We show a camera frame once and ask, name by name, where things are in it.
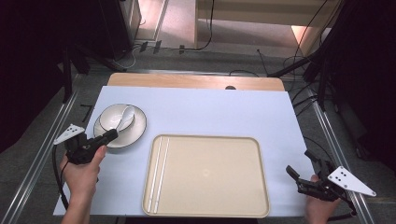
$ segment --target spoon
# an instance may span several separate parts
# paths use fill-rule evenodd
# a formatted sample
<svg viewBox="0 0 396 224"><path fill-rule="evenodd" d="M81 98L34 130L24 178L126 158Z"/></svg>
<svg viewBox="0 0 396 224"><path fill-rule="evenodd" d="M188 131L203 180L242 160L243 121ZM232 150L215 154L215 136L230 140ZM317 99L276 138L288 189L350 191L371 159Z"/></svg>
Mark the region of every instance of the spoon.
<svg viewBox="0 0 396 224"><path fill-rule="evenodd" d="M128 120L133 118L134 118L134 106L128 105L127 107L125 107L124 111L122 112L120 123L116 128L117 133L120 132L120 129Z"/></svg>

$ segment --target metal frame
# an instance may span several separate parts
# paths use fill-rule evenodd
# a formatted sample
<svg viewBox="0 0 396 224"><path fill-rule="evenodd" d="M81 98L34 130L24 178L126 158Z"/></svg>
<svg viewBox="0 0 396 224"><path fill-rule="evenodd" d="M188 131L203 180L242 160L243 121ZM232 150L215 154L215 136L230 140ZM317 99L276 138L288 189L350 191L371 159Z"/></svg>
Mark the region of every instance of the metal frame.
<svg viewBox="0 0 396 224"><path fill-rule="evenodd" d="M309 95L312 96L313 92L311 90L309 91ZM352 170L349 167L347 163L347 158L345 157L343 153L343 149L341 148L340 144L338 143L337 137L332 129L332 125L329 121L329 118L327 116L326 112L322 112L320 109L320 106L318 105L318 102L314 102L314 109L318 117L318 121L323 129L323 132L326 136L326 139L329 143L330 149L332 150L332 154L334 155L335 163L337 165L344 166L350 171L351 173ZM369 224L369 223L375 223L374 218L370 212L370 209L368 207L368 204L366 200L364 199L363 195L360 193L356 193L353 191L348 191L349 197L353 204L355 205L356 211L358 213L359 220L361 223L364 224Z"/></svg>
<svg viewBox="0 0 396 224"><path fill-rule="evenodd" d="M11 205L9 206L1 222L2 224L17 223L23 207L26 205L26 202L30 194L32 193L32 190L35 187L35 183L37 182L37 179L39 178L41 171L44 168L46 160L51 153L53 141L61 132L61 128L64 126L64 122L69 115L74 102L76 101L80 81L81 75L77 74L73 83L75 91L71 94L69 100L65 104L62 104L58 115L55 118L55 121L53 121L49 132L44 139L43 144L41 145L40 149L37 152L37 155L35 156L32 165L30 166L25 178L19 185L17 192L15 193L14 199L12 200Z"/></svg>
<svg viewBox="0 0 396 224"><path fill-rule="evenodd" d="M148 39L136 39L136 41L148 41L148 42L157 41L158 34L160 33L161 26L163 25L163 18L165 17L165 12L166 12L166 8L168 6L168 1L169 0L163 0L163 6L161 8L161 14L158 17L157 23L155 25L154 35L151 38L148 38Z"/></svg>
<svg viewBox="0 0 396 224"><path fill-rule="evenodd" d="M130 73L141 73L141 74L176 74L176 75L191 75L191 76L223 76L228 77L230 73L224 72L200 72L200 71L178 71L178 70L146 70L146 69L135 69L129 70ZM264 73L256 73L259 77L267 77L267 74ZM244 72L234 72L232 77L240 76L246 77L247 75L251 76L251 74ZM304 78L302 76L294 76L293 74L285 74L280 77L282 81L293 82L293 81L303 81Z"/></svg>

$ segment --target ceramic dish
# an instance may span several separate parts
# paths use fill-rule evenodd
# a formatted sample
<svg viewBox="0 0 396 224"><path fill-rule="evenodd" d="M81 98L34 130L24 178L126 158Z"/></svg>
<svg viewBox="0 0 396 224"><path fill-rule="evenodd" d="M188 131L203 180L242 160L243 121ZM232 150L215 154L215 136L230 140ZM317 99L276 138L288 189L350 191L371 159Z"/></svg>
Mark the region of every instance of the ceramic dish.
<svg viewBox="0 0 396 224"><path fill-rule="evenodd" d="M93 125L93 135L95 137L106 132L100 124L100 116ZM108 147L127 147L137 141L146 130L147 119L145 113L138 107L134 107L134 120L124 130L119 132L119 137L111 141Z"/></svg>
<svg viewBox="0 0 396 224"><path fill-rule="evenodd" d="M110 129L116 129L120 124L122 114L125 112L125 109L130 105L111 105L106 108L99 117L99 123L102 128L106 131ZM129 125L131 125L134 120L134 116L131 116L126 122L120 127L120 131L126 129Z"/></svg>

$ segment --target white table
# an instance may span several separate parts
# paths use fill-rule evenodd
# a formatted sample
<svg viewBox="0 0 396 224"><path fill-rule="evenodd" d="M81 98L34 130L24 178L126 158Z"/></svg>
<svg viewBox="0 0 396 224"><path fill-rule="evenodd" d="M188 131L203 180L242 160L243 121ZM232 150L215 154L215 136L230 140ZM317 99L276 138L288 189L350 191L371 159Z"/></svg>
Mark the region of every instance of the white table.
<svg viewBox="0 0 396 224"><path fill-rule="evenodd" d="M290 98L284 91L226 91L181 88L103 87L86 133L113 104L132 104L148 119L143 136L133 145L109 149L101 164L92 215L146 216L142 209L149 151L163 133L249 136L261 146L270 200L269 217L304 215L304 195L286 173L294 167L301 178L314 173ZM68 196L68 187L64 187ZM64 214L59 201L54 215Z"/></svg>

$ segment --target beige tray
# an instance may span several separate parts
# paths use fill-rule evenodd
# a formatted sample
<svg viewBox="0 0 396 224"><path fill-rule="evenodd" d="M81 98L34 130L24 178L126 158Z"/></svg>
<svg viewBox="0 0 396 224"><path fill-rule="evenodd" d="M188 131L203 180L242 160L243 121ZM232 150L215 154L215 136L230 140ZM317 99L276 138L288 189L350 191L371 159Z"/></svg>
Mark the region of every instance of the beige tray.
<svg viewBox="0 0 396 224"><path fill-rule="evenodd" d="M258 142L247 137L157 136L143 210L150 216L267 216Z"/></svg>

